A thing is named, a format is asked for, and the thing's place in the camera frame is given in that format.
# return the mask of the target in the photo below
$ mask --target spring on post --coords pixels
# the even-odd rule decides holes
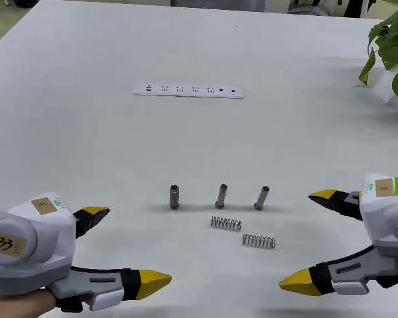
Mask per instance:
[[[276,239],[275,237],[243,234],[243,245],[271,249],[276,247]]]
[[[178,199],[180,197],[180,189],[178,188],[178,186],[176,184],[173,184],[170,187],[170,208],[172,210],[177,210],[179,203],[178,203]]]
[[[241,230],[241,221],[222,218],[222,217],[211,217],[211,227],[215,227],[217,229],[240,231]]]

